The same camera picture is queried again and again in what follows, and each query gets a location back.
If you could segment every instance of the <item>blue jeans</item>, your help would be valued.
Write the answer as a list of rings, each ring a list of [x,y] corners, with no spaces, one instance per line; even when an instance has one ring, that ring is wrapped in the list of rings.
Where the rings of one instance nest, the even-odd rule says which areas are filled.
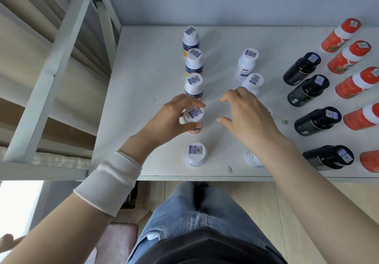
[[[206,187],[204,199],[196,210],[195,186],[194,182],[177,185],[169,198],[155,209],[128,258],[128,264],[134,264],[159,240],[171,239],[204,226],[253,243],[271,253],[278,263],[286,263],[245,210],[224,189]]]

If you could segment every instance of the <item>white table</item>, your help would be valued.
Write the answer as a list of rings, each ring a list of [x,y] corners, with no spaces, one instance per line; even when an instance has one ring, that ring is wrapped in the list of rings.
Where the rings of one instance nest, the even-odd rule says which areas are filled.
[[[204,53],[205,124],[198,135],[187,133],[156,149],[146,160],[139,180],[223,180],[272,181],[266,168],[249,168],[244,162],[246,148],[220,123],[230,116],[228,103],[220,97],[239,86],[233,71],[244,49],[254,47],[260,56],[254,72],[265,78],[259,99],[273,109],[279,130],[295,141],[301,152],[323,145],[346,145],[355,156],[351,166],[323,171],[334,181],[379,181],[358,161],[363,151],[379,149],[379,127],[352,131],[343,123],[310,137],[296,133],[294,121],[325,106],[334,106],[344,115],[363,105],[379,101],[379,85],[349,100],[339,98],[334,86],[368,66],[379,65],[379,28],[362,28],[344,47],[358,39],[369,41],[373,49],[343,75],[329,72],[326,65],[336,54],[323,53],[320,43],[332,27],[199,27],[200,49]],[[92,158],[92,169],[117,150],[128,136],[138,132],[159,108],[184,91],[185,65],[182,55],[183,27],[123,27],[108,87],[100,128]],[[284,72],[307,52],[319,53],[322,62],[314,72],[325,75],[330,87],[301,108],[287,101],[294,86],[287,85]],[[202,142],[209,157],[199,167],[184,159],[186,146]]]

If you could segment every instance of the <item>white arm sleeve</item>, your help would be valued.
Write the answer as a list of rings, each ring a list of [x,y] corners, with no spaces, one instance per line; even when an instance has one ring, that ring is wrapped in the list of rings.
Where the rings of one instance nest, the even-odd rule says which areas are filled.
[[[73,191],[97,209],[115,217],[140,176],[142,166],[113,152]]]

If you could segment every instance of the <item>barcode sticker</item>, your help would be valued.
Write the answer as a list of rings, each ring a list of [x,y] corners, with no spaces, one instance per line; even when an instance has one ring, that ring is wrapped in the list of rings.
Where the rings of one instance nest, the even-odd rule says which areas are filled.
[[[350,26],[351,27],[357,27],[358,26],[358,22],[357,21],[351,21],[350,22]]]
[[[321,75],[318,75],[315,79],[315,84],[322,85],[324,82],[325,78],[322,77]]]
[[[338,119],[338,113],[328,110],[328,109],[326,110],[326,116],[333,119]]]
[[[196,49],[191,49],[189,51],[190,54],[196,56],[196,57],[199,57],[201,55],[201,52],[200,51],[197,51]]]
[[[203,147],[198,145],[190,145],[189,154],[203,154]]]
[[[368,44],[368,42],[360,42],[360,43],[358,43],[358,46],[359,46],[359,48],[370,47],[370,45]]]
[[[371,73],[375,76],[379,76],[379,68],[375,68],[371,71]]]
[[[189,29],[187,29],[186,31],[185,31],[185,33],[187,34],[187,35],[190,35],[192,32],[194,32],[196,29],[194,29],[193,27],[190,27]]]
[[[255,57],[257,53],[254,51],[246,50],[245,55]]]
[[[310,57],[308,57],[308,60],[314,63],[316,60],[318,60],[318,56],[315,54],[312,54]]]
[[[346,161],[346,163],[353,161],[353,158],[350,156],[350,154],[348,154],[343,148],[337,151],[337,153],[342,157],[344,161]]]
[[[196,116],[203,114],[203,112],[200,109],[195,108],[195,109],[192,109],[191,111],[189,111],[188,114],[191,118],[195,118]]]
[[[260,76],[258,75],[253,75],[253,77],[249,80],[252,84],[257,84],[258,80],[260,79]]]
[[[198,81],[200,81],[200,78],[198,76],[194,76],[188,79],[189,84],[195,84]]]

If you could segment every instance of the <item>wooden floor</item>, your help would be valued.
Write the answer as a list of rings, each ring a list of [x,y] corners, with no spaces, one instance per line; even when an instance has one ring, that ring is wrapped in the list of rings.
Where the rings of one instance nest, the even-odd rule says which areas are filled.
[[[181,181],[152,182],[156,206]],[[250,215],[289,264],[326,263],[287,206],[273,182],[209,182],[220,186]],[[379,223],[379,185],[335,183],[347,197]]]

